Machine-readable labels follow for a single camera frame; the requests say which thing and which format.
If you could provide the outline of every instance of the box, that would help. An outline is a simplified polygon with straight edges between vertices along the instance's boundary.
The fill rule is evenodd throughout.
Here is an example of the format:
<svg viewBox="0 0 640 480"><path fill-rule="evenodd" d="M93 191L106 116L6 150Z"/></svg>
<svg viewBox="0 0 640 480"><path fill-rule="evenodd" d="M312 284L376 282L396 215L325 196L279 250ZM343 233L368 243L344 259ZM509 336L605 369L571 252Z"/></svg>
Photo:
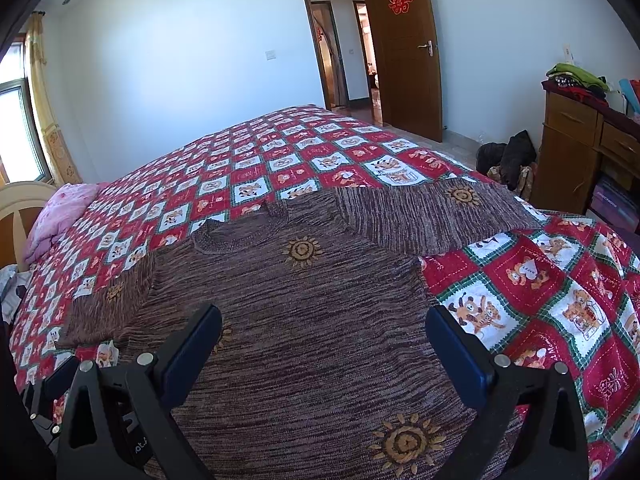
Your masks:
<svg viewBox="0 0 640 480"><path fill-rule="evenodd" d="M640 208L610 178L600 178L593 190L590 209L614 227L635 232L640 223Z"/></svg>

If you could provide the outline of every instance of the bedspread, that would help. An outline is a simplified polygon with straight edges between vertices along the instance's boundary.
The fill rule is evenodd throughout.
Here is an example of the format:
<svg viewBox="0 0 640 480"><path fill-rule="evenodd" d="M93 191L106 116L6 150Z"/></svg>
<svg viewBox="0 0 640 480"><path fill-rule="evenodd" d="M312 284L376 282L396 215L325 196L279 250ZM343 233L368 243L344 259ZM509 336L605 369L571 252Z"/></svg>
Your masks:
<svg viewBox="0 0 640 480"><path fill-rule="evenodd" d="M20 388L71 355L56 349L74 298L105 286L148 251L264 200L325 186L410 186L486 177L370 124L316 106L287 108L210 134L104 189L38 263L10 346ZM638 431L640 260L609 228L540 212L535 232L501 233L422 258L425 282L467 332L519 365L567 363L597 476ZM78 348L100 366L112 342ZM62 416L63 401L56 407Z"/></svg>

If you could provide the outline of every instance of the open door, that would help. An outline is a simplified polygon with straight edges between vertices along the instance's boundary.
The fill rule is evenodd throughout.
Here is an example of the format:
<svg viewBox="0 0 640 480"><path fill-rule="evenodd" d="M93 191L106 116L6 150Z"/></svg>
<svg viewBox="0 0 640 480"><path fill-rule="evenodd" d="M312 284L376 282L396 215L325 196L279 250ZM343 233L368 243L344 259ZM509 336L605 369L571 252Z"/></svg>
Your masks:
<svg viewBox="0 0 640 480"><path fill-rule="evenodd" d="M331 107L333 109L338 106L347 106L349 104L347 80L344 75L331 2L311 2L311 15L316 26Z"/></svg>
<svg viewBox="0 0 640 480"><path fill-rule="evenodd" d="M365 0L385 123L442 142L440 57L431 0Z"/></svg>

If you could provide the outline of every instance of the white wall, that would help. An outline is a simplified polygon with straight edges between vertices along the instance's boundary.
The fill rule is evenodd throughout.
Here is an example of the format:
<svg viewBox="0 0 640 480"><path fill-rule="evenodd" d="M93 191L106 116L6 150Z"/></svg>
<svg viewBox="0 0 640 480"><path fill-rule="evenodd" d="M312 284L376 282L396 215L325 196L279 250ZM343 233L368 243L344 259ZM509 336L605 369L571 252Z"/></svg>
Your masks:
<svg viewBox="0 0 640 480"><path fill-rule="evenodd" d="M335 28L338 31L340 52L344 75L347 79L347 91L349 99L362 99L369 97L369 79L364 64L360 28L353 7L354 1L364 0L311 0L312 2L331 2L334 10Z"/></svg>
<svg viewBox="0 0 640 480"><path fill-rule="evenodd" d="M640 51L606 0L432 0L444 124L481 142L542 135L540 82L570 44L608 81L640 77Z"/></svg>
<svg viewBox="0 0 640 480"><path fill-rule="evenodd" d="M101 180L278 108L324 104L304 0L83 0L48 21L60 67L48 86L68 96L58 122Z"/></svg>
<svg viewBox="0 0 640 480"><path fill-rule="evenodd" d="M63 67L60 60L60 24L53 18L44 17L45 56L50 61L45 65L45 78L47 84L47 95L51 102L56 120L62 130L66 146L69 149L71 158L78 168L78 173L83 182L100 182L100 177L95 170L92 157L84 142L84 132L79 128L76 116L71 107L71 99L66 90L67 86L63 79Z"/></svg>
<svg viewBox="0 0 640 480"><path fill-rule="evenodd" d="M539 142L540 81L564 43L597 75L640 76L640 51L606 0L433 6L445 124L467 137L501 141L526 128ZM45 17L48 86L87 180L113 180L277 108L324 102L303 0L82 0L58 19Z"/></svg>

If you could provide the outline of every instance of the window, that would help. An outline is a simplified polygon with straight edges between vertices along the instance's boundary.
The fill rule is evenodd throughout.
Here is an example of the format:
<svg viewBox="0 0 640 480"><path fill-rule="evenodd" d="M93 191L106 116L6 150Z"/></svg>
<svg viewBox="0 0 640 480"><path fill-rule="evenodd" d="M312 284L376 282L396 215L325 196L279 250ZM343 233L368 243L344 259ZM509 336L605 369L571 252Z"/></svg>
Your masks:
<svg viewBox="0 0 640 480"><path fill-rule="evenodd" d="M15 41L0 62L0 160L9 182L51 178L33 121L23 41Z"/></svg>

